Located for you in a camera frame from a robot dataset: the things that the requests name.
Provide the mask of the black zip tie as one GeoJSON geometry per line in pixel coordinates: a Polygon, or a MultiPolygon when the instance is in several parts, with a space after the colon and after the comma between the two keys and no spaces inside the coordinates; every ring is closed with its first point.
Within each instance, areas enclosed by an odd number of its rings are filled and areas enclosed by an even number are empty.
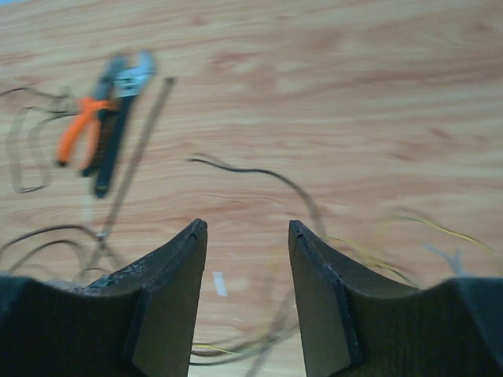
{"type": "Polygon", "coordinates": [[[113,227],[116,223],[123,202],[129,191],[129,187],[132,181],[134,180],[136,169],[138,168],[138,165],[141,162],[141,158],[149,142],[149,138],[156,124],[156,120],[165,102],[167,101],[171,89],[175,83],[176,78],[174,77],[166,77],[163,80],[161,91],[157,96],[155,104],[152,106],[150,110],[149,117],[145,121],[143,131],[136,145],[136,149],[134,150],[134,154],[130,160],[130,163],[127,166],[127,170],[124,174],[123,180],[119,185],[116,198],[110,208],[110,211],[108,212],[108,217],[106,218],[102,230],[94,235],[94,239],[97,243],[97,246],[95,247],[93,254],[91,255],[90,260],[87,262],[87,264],[81,267],[81,270],[79,272],[80,279],[82,279],[89,271],[102,270],[102,268],[99,266],[99,261],[102,256],[108,256],[117,265],[120,264],[119,257],[112,251],[112,249],[108,245],[108,238],[112,233],[113,227]]]}

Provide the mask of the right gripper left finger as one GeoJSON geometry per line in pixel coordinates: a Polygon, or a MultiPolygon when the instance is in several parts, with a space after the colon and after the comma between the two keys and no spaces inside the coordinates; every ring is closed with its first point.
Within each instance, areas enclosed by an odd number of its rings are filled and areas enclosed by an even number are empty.
{"type": "Polygon", "coordinates": [[[1,278],[4,376],[185,376],[207,254],[197,219],[76,291],[1,278]]]}

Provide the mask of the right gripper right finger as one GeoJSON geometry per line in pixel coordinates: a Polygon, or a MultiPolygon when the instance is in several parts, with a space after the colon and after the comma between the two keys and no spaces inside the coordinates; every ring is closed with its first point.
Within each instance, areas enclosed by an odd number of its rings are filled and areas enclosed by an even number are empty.
{"type": "Polygon", "coordinates": [[[501,375],[501,279],[455,277],[419,290],[341,254],[300,221],[288,237],[308,376],[501,375]]]}

